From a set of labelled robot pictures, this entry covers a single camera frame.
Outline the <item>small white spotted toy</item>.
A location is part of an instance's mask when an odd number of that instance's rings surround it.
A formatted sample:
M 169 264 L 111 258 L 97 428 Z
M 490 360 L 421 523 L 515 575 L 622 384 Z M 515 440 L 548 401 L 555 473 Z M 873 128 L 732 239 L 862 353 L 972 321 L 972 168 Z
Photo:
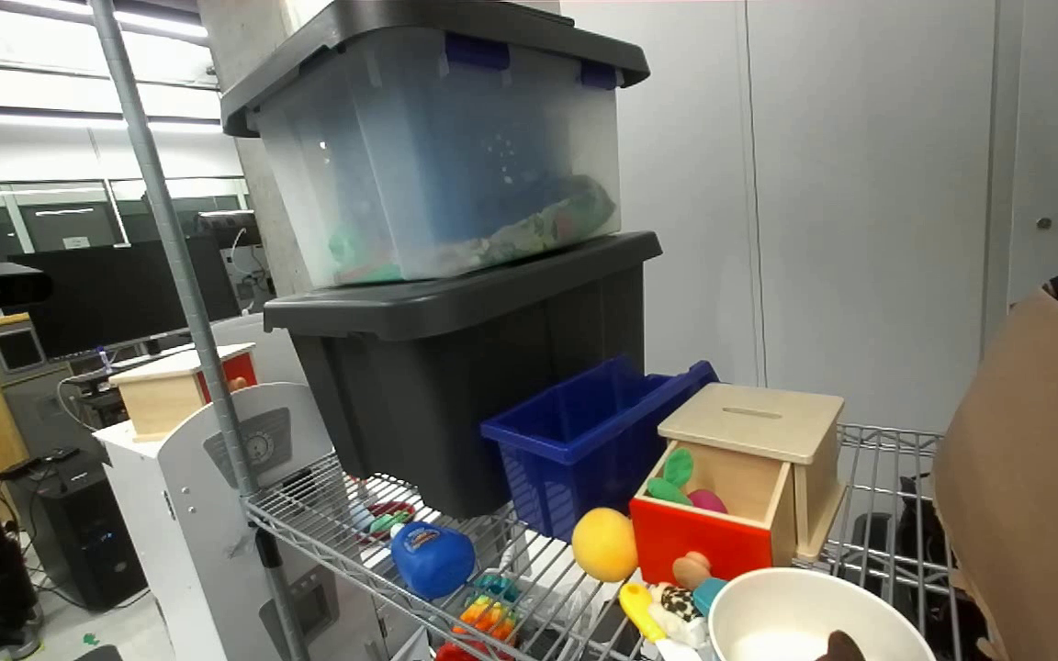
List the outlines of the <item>small white spotted toy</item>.
M 697 624 L 697 620 L 700 620 L 691 591 L 688 591 L 688 588 L 677 588 L 677 584 L 660 584 L 660 588 L 659 588 L 659 610 L 660 610 L 664 616 L 680 620 L 680 624 Z

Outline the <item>wooden box red drawer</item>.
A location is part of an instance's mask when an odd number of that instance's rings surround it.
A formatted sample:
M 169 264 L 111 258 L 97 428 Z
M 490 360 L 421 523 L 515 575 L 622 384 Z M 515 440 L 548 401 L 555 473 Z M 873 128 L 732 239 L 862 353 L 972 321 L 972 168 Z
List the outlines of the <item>wooden box red drawer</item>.
M 677 576 L 700 556 L 717 576 L 815 564 L 846 501 L 833 395 L 700 386 L 660 428 L 664 452 L 628 501 L 640 575 Z

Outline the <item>dark grey storage tote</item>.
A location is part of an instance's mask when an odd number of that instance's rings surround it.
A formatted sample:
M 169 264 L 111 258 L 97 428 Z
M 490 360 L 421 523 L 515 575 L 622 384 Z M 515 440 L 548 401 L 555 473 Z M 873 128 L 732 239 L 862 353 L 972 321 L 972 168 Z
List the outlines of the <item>dark grey storage tote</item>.
M 284 294 L 288 332 L 344 473 L 388 473 L 457 517 L 509 501 L 480 424 L 607 360 L 643 368 L 655 233 L 490 271 Z

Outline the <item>blue plastic bin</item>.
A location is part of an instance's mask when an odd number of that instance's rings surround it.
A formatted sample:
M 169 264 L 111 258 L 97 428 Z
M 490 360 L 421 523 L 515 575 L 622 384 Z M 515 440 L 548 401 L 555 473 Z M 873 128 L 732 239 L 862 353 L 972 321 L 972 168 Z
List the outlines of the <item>blue plastic bin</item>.
M 664 450 L 659 424 L 713 379 L 708 360 L 680 376 L 607 360 L 484 419 L 517 517 L 567 540 L 593 506 L 624 506 Z

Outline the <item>yellow ball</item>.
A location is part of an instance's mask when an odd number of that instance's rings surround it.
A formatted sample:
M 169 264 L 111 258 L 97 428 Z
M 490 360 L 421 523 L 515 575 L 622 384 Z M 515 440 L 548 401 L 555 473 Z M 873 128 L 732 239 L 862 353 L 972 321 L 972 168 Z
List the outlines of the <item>yellow ball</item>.
M 594 581 L 624 581 L 640 556 L 637 556 L 637 529 L 622 511 L 594 506 L 572 526 L 572 559 Z

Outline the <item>clear plastic storage bin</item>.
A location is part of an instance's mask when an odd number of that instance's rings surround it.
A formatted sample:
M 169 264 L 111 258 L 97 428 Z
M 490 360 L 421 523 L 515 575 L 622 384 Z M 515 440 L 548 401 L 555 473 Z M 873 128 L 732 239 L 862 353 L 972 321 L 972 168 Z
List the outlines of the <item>clear plastic storage bin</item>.
M 617 227 L 648 57 L 509 0 L 332 0 L 219 95 L 315 287 L 452 280 Z

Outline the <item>blue toy ball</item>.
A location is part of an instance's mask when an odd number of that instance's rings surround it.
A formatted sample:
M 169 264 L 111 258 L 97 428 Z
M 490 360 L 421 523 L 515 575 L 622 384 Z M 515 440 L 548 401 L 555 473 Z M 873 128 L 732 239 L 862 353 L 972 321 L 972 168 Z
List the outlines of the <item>blue toy ball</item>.
M 466 576 L 477 567 L 475 543 L 448 526 L 428 526 L 428 523 L 406 523 L 394 540 L 388 540 L 394 567 L 399 581 L 417 597 L 417 598 L 446 598 L 457 588 L 466 584 Z

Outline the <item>wooden toy peg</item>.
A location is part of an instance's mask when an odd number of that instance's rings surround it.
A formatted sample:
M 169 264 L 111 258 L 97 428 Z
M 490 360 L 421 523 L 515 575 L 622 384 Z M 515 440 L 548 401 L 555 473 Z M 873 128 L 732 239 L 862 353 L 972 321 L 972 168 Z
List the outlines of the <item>wooden toy peg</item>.
M 671 581 L 680 588 L 700 588 L 708 581 L 708 559 L 700 551 L 683 551 L 677 564 L 671 564 Z

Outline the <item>rainbow stacking toy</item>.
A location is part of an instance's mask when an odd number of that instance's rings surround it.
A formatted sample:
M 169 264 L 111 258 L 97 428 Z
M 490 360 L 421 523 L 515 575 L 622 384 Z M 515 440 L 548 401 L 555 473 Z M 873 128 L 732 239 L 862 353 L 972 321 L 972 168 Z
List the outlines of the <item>rainbow stacking toy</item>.
M 452 637 L 435 651 L 435 661 L 507 661 L 507 642 L 515 637 L 515 608 L 495 597 L 477 597 L 457 616 Z

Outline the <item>wooden box on cabinet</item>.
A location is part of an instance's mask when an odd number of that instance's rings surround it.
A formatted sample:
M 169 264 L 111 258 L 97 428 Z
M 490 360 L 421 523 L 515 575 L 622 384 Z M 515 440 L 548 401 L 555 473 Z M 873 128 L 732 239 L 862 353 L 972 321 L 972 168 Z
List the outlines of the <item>wooden box on cabinet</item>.
M 153 363 L 111 379 L 126 417 L 144 440 L 171 434 L 211 404 L 202 360 L 193 351 L 157 358 Z

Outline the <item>white machine cabinet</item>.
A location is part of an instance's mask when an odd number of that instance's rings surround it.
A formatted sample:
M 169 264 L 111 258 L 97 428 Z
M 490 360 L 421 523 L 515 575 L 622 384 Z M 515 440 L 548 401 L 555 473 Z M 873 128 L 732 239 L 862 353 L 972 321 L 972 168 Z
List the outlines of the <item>white machine cabinet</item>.
M 239 398 L 256 482 L 296 477 L 344 505 L 338 482 L 304 473 L 332 457 L 332 436 L 289 340 L 260 316 L 219 321 L 212 340 L 231 389 L 260 386 Z M 288 639 L 255 540 L 226 529 L 235 513 L 219 505 L 235 491 L 231 462 L 212 417 L 193 417 L 153 440 L 144 440 L 130 417 L 97 429 L 121 523 L 169 627 L 169 661 L 284 661 Z

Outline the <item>brown monkey plush toy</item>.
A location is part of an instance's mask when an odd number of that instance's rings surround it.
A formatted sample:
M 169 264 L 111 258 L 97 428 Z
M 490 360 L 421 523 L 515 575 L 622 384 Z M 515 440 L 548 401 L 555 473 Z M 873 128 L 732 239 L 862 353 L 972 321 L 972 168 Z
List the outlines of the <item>brown monkey plush toy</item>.
M 830 631 L 819 661 L 866 661 L 847 631 Z

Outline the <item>large cardboard box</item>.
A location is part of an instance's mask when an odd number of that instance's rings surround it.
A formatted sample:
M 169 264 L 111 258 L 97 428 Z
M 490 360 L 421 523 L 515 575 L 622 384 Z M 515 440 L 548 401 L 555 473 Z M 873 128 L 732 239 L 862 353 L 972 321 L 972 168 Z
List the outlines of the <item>large cardboard box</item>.
M 1058 276 L 980 360 L 933 469 L 955 584 L 994 661 L 1058 661 Z

